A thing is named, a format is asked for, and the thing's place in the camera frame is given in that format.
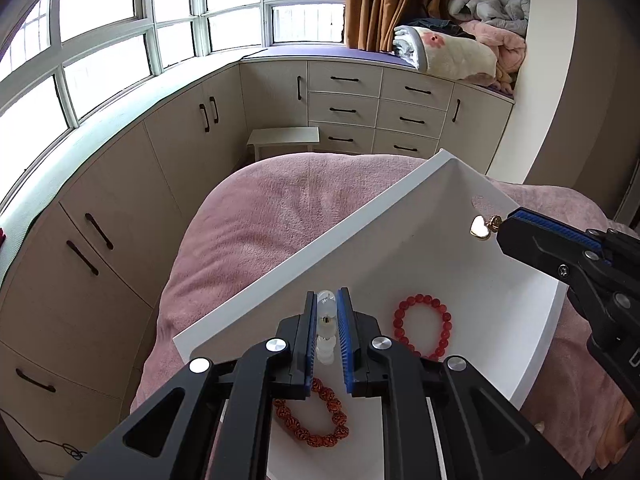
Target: cabinet handle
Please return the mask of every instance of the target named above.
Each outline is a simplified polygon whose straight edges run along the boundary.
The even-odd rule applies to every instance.
[[[410,86],[405,86],[404,88],[406,88],[407,90],[411,90],[411,92],[420,92],[421,94],[431,95],[431,92],[429,90],[420,90],[419,88],[411,88]]]
[[[334,108],[334,107],[329,108],[329,110],[331,110],[332,112],[347,112],[348,114],[354,114],[357,111],[357,110],[343,110],[342,108]]]
[[[456,105],[456,113],[451,120],[452,123],[456,122],[456,119],[458,118],[458,110],[460,110],[460,99],[456,99],[456,101],[458,101],[458,104]]]
[[[400,120],[401,121],[406,121],[407,123],[424,124],[424,121],[416,121],[415,119],[407,119],[406,117],[402,117],[402,116],[400,116]]]
[[[418,151],[417,148],[403,148],[402,146],[398,146],[397,144],[394,144],[394,148],[396,150],[405,150],[406,152],[417,152]]]
[[[353,81],[354,83],[357,83],[358,81],[360,81],[357,77],[354,77],[354,78],[351,78],[351,77],[336,77],[335,75],[332,75],[331,79],[333,79],[334,81]]]
[[[100,229],[100,226],[98,225],[98,222],[95,221],[94,216],[91,213],[84,213],[84,217],[91,222],[91,225],[95,227],[95,230],[98,231],[98,234],[102,237],[102,239],[104,240],[104,243],[107,244],[107,248],[110,251],[113,251],[113,244],[111,243],[111,240],[109,240],[107,238],[107,235],[104,234],[104,231],[102,229]]]
[[[209,116],[207,115],[207,107],[202,103],[200,103],[200,111],[204,112],[204,118],[207,121],[207,126],[205,126],[204,128],[204,132],[208,134],[211,130],[211,128],[209,127]]]
[[[23,373],[23,371],[20,370],[20,368],[16,368],[15,369],[15,373],[18,374],[18,377],[20,377],[21,379],[24,379],[28,383],[35,384],[36,386],[41,387],[43,390],[47,390],[48,392],[51,392],[52,394],[54,394],[56,392],[56,387],[55,386],[51,386],[51,384],[49,384],[49,385],[42,384],[42,383],[39,383],[38,381],[35,381],[35,380],[31,379],[29,376],[25,375]]]
[[[341,139],[340,137],[327,137],[329,140],[339,140],[340,142],[353,142],[353,139]]]
[[[211,97],[209,97],[209,102],[213,103],[213,107],[216,111],[216,117],[215,119],[213,119],[213,123],[214,124],[218,124],[218,121],[220,120],[220,115],[218,114],[218,105],[216,104],[216,98],[213,97],[213,95]]]
[[[96,269],[96,268],[94,267],[94,264],[92,264],[89,260],[87,260],[87,259],[84,257],[84,254],[82,254],[82,253],[80,252],[80,249],[78,249],[78,248],[76,247],[76,244],[75,244],[75,243],[73,243],[71,240],[67,240],[67,241],[66,241],[66,244],[67,244],[69,247],[71,247],[71,250],[72,250],[73,252],[75,252],[78,256],[80,256],[80,259],[81,259],[82,261],[84,261],[84,263],[86,263],[86,266],[87,266],[87,267],[89,267],[89,268],[91,269],[91,272],[92,272],[92,273],[94,273],[96,276],[99,274],[98,269]]]

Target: pink fabric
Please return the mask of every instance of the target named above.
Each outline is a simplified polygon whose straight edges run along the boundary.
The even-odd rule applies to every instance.
[[[510,74],[517,72],[524,61],[527,51],[524,38],[510,30],[487,25],[478,20],[460,23],[460,27],[465,32],[473,34],[478,43],[485,44],[494,52],[498,60],[495,73],[497,87],[513,94],[513,79]]]
[[[132,410],[182,367],[172,342],[177,333],[421,163],[395,155],[301,153],[252,164],[220,184],[184,235]],[[494,184],[517,203],[582,230],[613,225],[576,191]],[[543,434],[580,473],[591,463],[621,395],[588,355],[589,333],[587,322],[565,300],[550,351],[522,408],[532,423],[545,423]]]

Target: cable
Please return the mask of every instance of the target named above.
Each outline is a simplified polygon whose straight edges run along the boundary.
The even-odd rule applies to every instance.
[[[25,428],[19,421],[17,418],[15,418],[11,413],[9,413],[7,410],[4,410],[2,408],[0,408],[0,412],[3,412],[5,415],[11,417],[13,419],[13,421],[22,428],[22,430],[29,435],[33,440],[35,440],[36,442],[46,442],[47,444],[53,444],[54,446],[58,446],[61,447],[66,454],[68,454],[71,458],[73,458],[74,460],[80,460],[84,455],[86,455],[86,451],[80,451],[76,446],[72,446],[71,444],[59,444],[57,442],[53,442],[52,440],[47,440],[47,439],[43,439],[40,440],[39,438],[35,438],[30,432],[29,430],[27,430],[27,428]]]

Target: pink plush blanket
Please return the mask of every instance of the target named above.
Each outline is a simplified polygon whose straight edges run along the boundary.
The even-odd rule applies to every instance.
[[[491,86],[507,94],[513,94],[511,88],[513,79],[510,74],[517,72],[524,61],[527,51],[524,38],[510,30],[494,27],[478,20],[461,23],[460,27],[465,32],[473,34],[478,43],[485,44],[495,54],[498,60],[495,67],[496,82]]]
[[[172,342],[177,333],[422,162],[396,155],[301,153],[252,164],[220,184],[184,235],[162,294],[156,344],[131,409],[182,367]],[[573,190],[495,185],[517,203],[579,229],[613,226]],[[587,322],[565,300],[550,351],[522,408],[532,423],[545,423],[543,434],[580,473],[591,463],[621,395],[588,355],[589,334]]]

